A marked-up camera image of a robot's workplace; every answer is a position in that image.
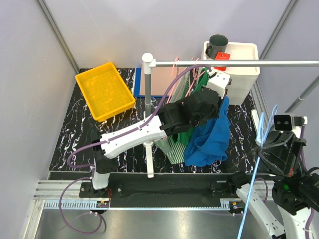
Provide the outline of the light blue wire hanger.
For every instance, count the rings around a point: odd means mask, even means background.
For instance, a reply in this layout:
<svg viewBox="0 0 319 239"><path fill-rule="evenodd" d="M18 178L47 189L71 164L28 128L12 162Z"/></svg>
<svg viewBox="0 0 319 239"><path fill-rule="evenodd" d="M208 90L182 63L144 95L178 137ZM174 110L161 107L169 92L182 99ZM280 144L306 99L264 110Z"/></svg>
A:
<svg viewBox="0 0 319 239"><path fill-rule="evenodd" d="M264 142L266 141L266 138L269 134L270 128L273 126L274 124L274 115L277 113L278 110L278 106L275 105L273 110L272 110L272 114L268 120L267 123L267 128L266 131L264 132L264 119L265 119L265 113L262 112L261 116L259 118L258 124L257 124L257 135L256 135L256 142L257 145L262 147ZM244 192L244 196L247 196L247 200L246 200L246 204L245 204L245 208L243 211L243 218L241 220L241 224L240 224L240 228L238 231L238 235L237 235L237 239L240 239L243 233L243 229L244 229L244 225L245 225L245 220L248 214L248 210L250 210L250 212L252 214L257 213L257 212L261 212L263 209L266 208L265 203L260 199L260 197L257 195L255 188L254 188L254 183L256 181L256 175L257 175L257 171L258 171L258 167L259 167L259 163L260 163L261 159L260 156L257 157L256 159L256 163L255 163L255 167L254 167L254 171L252 174L252 178L251 178L251 182L248 184L248 192L245 193Z"/></svg>

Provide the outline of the blue tank top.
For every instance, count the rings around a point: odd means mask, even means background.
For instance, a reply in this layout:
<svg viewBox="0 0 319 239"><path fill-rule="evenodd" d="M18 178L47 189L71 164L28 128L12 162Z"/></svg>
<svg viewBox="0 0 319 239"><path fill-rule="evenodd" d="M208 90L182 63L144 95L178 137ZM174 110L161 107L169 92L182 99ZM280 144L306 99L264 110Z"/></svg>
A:
<svg viewBox="0 0 319 239"><path fill-rule="evenodd" d="M229 98L221 117L207 121L195 128L184 152L186 166L204 167L215 161L225 161L230 141L230 120L228 118Z"/></svg>

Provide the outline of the green white striped tank top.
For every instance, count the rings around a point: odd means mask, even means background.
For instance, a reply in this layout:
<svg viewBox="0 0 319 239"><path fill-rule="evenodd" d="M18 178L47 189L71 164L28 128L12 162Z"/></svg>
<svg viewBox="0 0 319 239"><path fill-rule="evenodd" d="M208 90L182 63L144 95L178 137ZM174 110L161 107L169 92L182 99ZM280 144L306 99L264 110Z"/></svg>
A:
<svg viewBox="0 0 319 239"><path fill-rule="evenodd" d="M178 100L172 97L169 103L173 103L175 101ZM184 152L187 146L185 147L181 143L174 144L169 137L156 141L155 145L162 150L171 164L179 164L184 162Z"/></svg>

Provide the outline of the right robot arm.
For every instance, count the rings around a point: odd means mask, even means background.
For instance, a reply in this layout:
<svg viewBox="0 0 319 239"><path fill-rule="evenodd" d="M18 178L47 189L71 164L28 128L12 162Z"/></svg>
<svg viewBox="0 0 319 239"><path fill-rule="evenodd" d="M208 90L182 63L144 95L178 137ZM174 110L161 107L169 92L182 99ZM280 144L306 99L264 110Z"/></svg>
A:
<svg viewBox="0 0 319 239"><path fill-rule="evenodd" d="M253 176L238 172L227 180L228 195L244 202L242 213L250 212L271 239L309 239L314 235L311 222L319 209L319 176L315 167L306 169L303 163L305 145L306 140L292 131L272 131L256 150L267 173L275 176L272 198L283 223L257 197Z"/></svg>

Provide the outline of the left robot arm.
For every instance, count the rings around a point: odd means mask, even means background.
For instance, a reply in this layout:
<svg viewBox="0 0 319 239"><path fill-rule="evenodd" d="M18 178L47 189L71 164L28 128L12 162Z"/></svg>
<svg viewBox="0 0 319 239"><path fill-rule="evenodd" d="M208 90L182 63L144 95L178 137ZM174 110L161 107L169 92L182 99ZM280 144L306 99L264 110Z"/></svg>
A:
<svg viewBox="0 0 319 239"><path fill-rule="evenodd" d="M203 87L198 92L163 107L122 130L101 135L95 141L95 172L90 191L103 197L108 190L110 174L117 170L116 157L122 152L143 143L152 143L167 136L187 132L219 116L225 95L224 90Z"/></svg>

